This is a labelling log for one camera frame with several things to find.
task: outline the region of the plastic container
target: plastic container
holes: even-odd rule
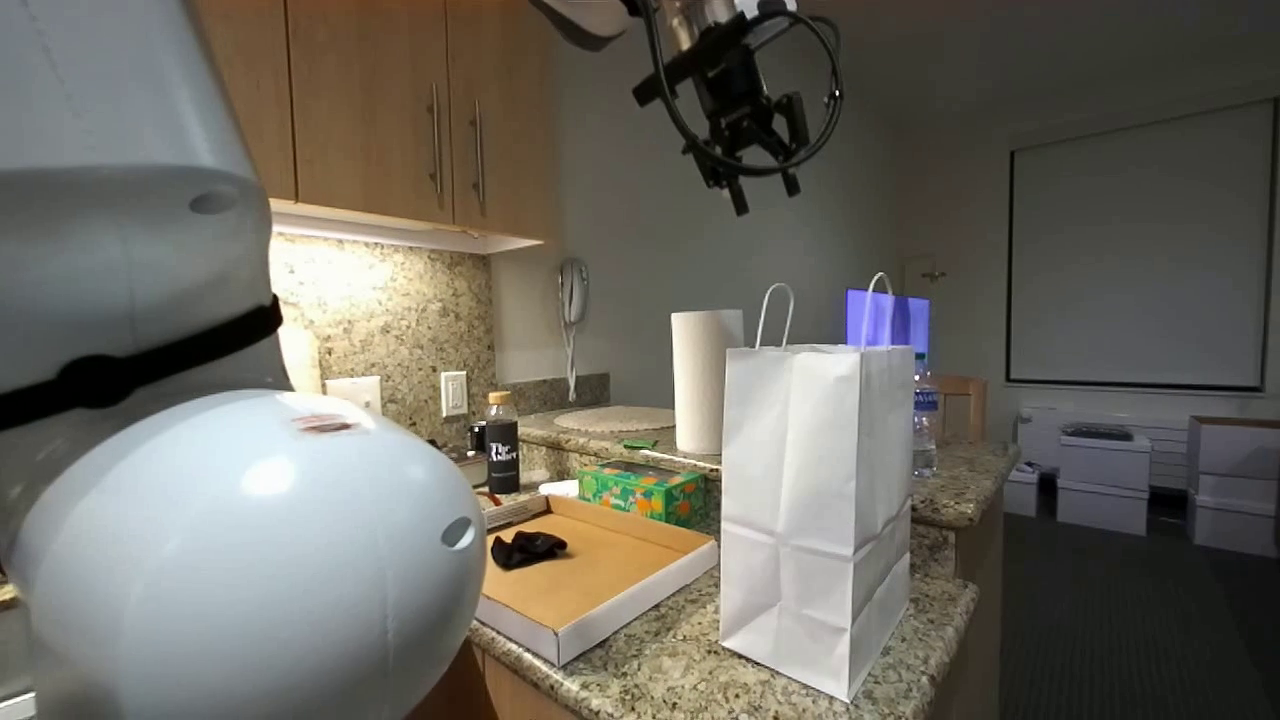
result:
[[[915,351],[915,411],[913,411],[913,469],[935,469],[935,435],[939,435],[939,390],[930,388],[930,372]]]
[[[519,422],[512,390],[487,390],[485,411],[485,483],[487,490],[519,490]]]

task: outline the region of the wooden cabinet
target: wooden cabinet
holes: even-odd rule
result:
[[[529,0],[195,6],[271,196],[555,237],[555,37]]]
[[[296,196],[284,0],[195,0],[193,6],[260,184],[266,196]]]

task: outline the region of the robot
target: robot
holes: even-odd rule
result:
[[[745,176],[799,189],[837,112],[806,139],[751,63],[790,6],[543,4],[594,42],[638,17],[635,99],[680,127],[697,84],[683,151],[741,210]],[[0,0],[0,93],[0,565],[40,715],[405,715],[462,642],[485,517],[413,432],[287,390],[266,199],[184,0]]]

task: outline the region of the granite countertop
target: granite countertop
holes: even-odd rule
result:
[[[523,447],[555,447],[599,463],[698,469],[720,481],[720,456],[674,451],[674,432],[652,428],[581,432],[558,411],[519,416]],[[975,582],[954,574],[954,531],[973,529],[995,499],[1007,456],[993,447],[942,447],[939,469],[913,499],[913,600],[861,697],[839,705],[771,668],[720,646],[716,582],[708,570],[622,624],[615,635],[555,668],[501,631],[473,624],[473,642],[519,671],[543,697],[581,715],[926,715],[965,626],[975,611]]]

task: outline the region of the white paper bag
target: white paper bag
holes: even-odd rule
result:
[[[723,646],[846,698],[908,602],[913,346],[729,346],[720,483]]]

